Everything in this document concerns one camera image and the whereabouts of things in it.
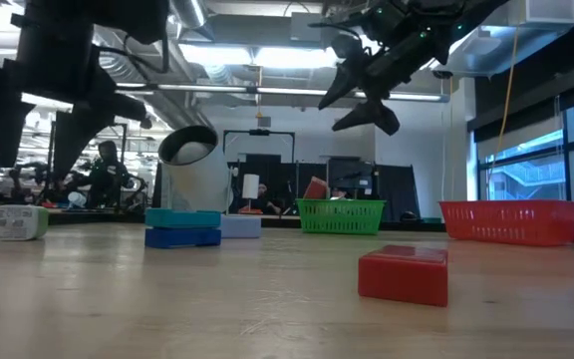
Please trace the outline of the lavender box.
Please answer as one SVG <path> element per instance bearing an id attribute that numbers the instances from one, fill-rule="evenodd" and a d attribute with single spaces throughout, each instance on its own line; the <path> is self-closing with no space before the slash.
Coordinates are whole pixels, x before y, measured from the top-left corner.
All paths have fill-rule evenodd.
<path id="1" fill-rule="evenodd" d="M 259 238 L 261 236 L 262 222 L 258 216 L 225 215 L 221 216 L 221 237 L 231 238 Z"/>

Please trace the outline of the silver ceiling duct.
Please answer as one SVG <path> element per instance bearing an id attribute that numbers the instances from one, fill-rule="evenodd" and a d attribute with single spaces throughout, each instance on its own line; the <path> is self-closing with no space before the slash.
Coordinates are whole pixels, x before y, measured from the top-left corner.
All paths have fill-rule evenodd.
<path id="1" fill-rule="evenodd" d="M 201 28 L 207 23 L 208 12 L 203 0 L 168 0 L 170 11 L 178 18 L 183 27 Z"/>

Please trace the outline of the green plastic basket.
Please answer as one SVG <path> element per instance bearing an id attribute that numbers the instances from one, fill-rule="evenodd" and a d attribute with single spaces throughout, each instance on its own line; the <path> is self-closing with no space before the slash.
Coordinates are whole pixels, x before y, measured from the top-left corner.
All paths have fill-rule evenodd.
<path id="1" fill-rule="evenodd" d="M 377 234 L 385 202 L 371 199 L 298 199 L 301 229 L 307 233 Z"/>

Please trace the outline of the black partition screens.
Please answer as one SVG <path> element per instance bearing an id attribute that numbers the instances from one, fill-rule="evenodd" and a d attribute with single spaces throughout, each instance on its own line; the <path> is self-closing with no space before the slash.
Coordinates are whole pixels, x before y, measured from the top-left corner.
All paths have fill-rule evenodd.
<path id="1" fill-rule="evenodd" d="M 365 189 L 354 192 L 346 187 L 347 197 L 354 199 L 381 199 L 386 202 L 383 222 L 397 222 L 401 215 L 410 211 L 420 214 L 418 193 L 412 167 L 381 166 L 373 169 L 372 191 Z M 327 179 L 326 164 L 294 163 L 283 164 L 272 161 L 251 161 L 239 164 L 239 175 L 259 175 L 260 183 L 266 184 L 266 197 L 283 210 L 295 207 L 294 199 L 303 198 L 311 177 Z"/>

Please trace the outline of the red plastic basket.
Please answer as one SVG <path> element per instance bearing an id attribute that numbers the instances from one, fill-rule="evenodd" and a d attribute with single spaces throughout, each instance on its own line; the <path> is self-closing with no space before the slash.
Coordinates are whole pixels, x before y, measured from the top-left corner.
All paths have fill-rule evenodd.
<path id="1" fill-rule="evenodd" d="M 442 201 L 439 206 L 453 239 L 527 246 L 574 241 L 574 201 Z"/>

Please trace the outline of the white cylindrical pen holder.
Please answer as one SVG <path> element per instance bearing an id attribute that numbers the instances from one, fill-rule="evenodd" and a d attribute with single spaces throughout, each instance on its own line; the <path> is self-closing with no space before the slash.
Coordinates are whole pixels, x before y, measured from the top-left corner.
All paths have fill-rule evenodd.
<path id="1" fill-rule="evenodd" d="M 232 202 L 231 173 L 218 134 L 188 126 L 159 145 L 161 205 L 177 211 L 225 212 Z"/>

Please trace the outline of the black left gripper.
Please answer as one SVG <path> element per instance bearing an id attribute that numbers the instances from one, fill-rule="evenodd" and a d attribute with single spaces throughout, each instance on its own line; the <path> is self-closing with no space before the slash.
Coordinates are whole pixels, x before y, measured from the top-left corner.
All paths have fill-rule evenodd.
<path id="1" fill-rule="evenodd" d="M 22 93 L 74 105 L 58 112 L 54 138 L 53 175 L 63 179 L 84 148 L 115 117 L 147 120 L 143 102 L 116 94 L 114 82 L 99 65 L 94 25 L 89 22 L 18 22 L 15 87 L 10 72 L 0 68 L 0 166 L 17 162 L 23 128 L 34 104 Z"/>

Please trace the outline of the glass window wall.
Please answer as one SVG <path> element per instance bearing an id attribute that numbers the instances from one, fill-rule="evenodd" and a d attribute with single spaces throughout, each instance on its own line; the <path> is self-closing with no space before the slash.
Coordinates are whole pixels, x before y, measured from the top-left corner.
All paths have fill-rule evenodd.
<path id="1" fill-rule="evenodd" d="M 475 142 L 479 199 L 574 201 L 574 106 L 557 98 L 546 112 L 515 130 L 515 120 L 503 121 Z"/>

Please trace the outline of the white cylindrical lamp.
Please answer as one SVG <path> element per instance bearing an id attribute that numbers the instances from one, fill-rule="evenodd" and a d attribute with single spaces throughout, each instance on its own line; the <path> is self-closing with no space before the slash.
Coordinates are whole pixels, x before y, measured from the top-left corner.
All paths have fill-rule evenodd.
<path id="1" fill-rule="evenodd" d="M 246 206 L 242 209 L 243 212 L 251 212 L 251 202 L 258 199 L 258 188 L 260 183 L 260 176 L 254 174 L 246 174 L 243 177 L 242 198 L 246 200 Z"/>

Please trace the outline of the plain red box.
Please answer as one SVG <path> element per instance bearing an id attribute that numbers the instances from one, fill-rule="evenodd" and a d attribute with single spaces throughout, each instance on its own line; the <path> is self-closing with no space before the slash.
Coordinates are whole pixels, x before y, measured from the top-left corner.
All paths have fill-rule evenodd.
<path id="1" fill-rule="evenodd" d="M 386 245 L 358 260 L 358 293 L 364 297 L 447 307 L 448 251 Z"/>

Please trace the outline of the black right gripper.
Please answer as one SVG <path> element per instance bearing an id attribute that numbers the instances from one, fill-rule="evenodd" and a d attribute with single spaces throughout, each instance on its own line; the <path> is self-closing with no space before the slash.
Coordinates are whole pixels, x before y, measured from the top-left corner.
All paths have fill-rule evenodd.
<path id="1" fill-rule="evenodd" d="M 357 89 L 369 99 L 337 121 L 332 130 L 339 132 L 373 124 L 392 136 L 401 124 L 396 114 L 380 100 L 386 99 L 401 83 L 408 83 L 411 75 L 431 58 L 446 59 L 446 28 L 431 27 L 414 32 L 376 54 L 370 54 L 358 38 L 349 35 L 337 36 L 332 41 L 332 49 L 342 63 L 337 65 L 335 78 L 318 109 L 329 107 Z"/>

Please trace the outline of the teal and blue box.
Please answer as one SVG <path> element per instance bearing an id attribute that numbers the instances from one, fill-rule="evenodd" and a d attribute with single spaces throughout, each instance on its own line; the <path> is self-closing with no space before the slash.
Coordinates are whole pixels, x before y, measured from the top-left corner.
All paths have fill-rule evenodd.
<path id="1" fill-rule="evenodd" d="M 218 246 L 221 243 L 221 213 L 149 208 L 145 212 L 144 245 L 170 249 L 183 246 Z"/>

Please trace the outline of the ceiling ventilation unit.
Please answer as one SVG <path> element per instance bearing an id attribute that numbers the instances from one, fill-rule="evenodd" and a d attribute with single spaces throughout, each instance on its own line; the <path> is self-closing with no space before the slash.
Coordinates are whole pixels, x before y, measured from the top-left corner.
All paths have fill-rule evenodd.
<path id="1" fill-rule="evenodd" d="M 542 29 L 573 27 L 574 0 L 508 0 L 482 24 Z"/>

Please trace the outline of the black robot rig frame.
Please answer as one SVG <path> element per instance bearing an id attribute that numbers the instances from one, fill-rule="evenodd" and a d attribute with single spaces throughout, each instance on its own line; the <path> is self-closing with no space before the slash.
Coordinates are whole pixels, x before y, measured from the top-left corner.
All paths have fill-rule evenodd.
<path id="1" fill-rule="evenodd" d="M 298 162 L 294 132 L 268 129 L 224 130 L 221 149 L 229 162 L 248 162 L 249 156 L 278 156 L 280 163 Z"/>

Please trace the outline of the green and white box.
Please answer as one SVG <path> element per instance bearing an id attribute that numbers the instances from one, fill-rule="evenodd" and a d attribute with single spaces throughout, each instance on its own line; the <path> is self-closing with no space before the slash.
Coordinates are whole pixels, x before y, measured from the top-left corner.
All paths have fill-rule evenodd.
<path id="1" fill-rule="evenodd" d="M 48 230 L 49 212 L 36 205 L 0 206 L 0 240 L 27 241 L 42 237 Z"/>

